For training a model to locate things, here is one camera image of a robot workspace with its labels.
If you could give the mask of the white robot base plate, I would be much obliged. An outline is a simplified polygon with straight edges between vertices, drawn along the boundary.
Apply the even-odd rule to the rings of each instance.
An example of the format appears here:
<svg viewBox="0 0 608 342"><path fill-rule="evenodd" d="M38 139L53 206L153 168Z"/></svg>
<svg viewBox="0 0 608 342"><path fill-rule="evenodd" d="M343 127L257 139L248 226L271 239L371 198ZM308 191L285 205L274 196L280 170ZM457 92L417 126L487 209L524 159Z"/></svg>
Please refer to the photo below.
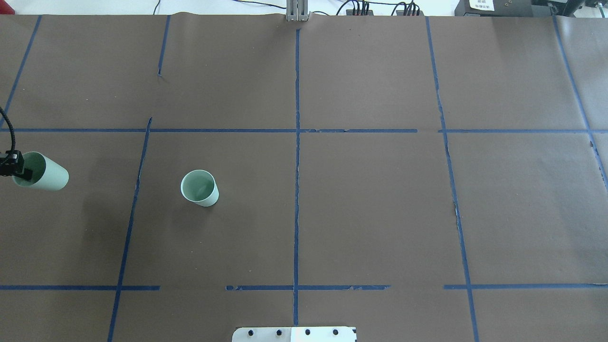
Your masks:
<svg viewBox="0 0 608 342"><path fill-rule="evenodd" d="M304 326L304 327L241 327L237 328L233 342L356 342L355 327Z"/></svg>

